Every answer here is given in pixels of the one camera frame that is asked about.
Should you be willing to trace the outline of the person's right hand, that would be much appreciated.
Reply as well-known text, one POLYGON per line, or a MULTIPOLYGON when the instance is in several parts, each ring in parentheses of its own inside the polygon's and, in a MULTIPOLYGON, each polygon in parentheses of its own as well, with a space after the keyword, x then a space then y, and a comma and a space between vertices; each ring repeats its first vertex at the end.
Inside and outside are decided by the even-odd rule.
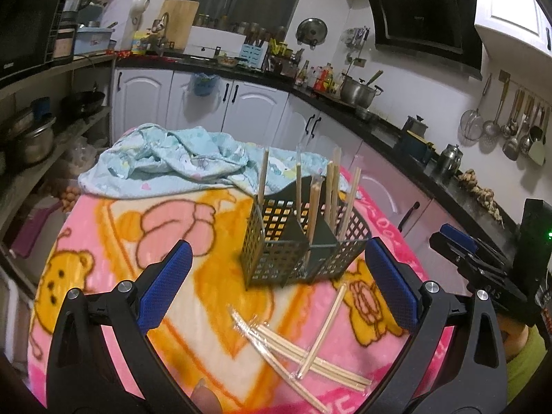
POLYGON ((526 324, 502 314, 497 315, 497 320, 506 360, 511 361, 525 348, 530 329, 526 324))

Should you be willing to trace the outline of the green right sleeve forearm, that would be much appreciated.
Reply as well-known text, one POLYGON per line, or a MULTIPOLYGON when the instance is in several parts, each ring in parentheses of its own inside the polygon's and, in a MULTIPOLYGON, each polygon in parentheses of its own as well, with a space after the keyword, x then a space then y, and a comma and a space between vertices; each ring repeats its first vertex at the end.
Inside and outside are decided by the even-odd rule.
POLYGON ((544 339, 537 326, 529 329, 528 341, 521 352, 506 364, 507 403, 510 404, 523 390, 546 355, 544 339))

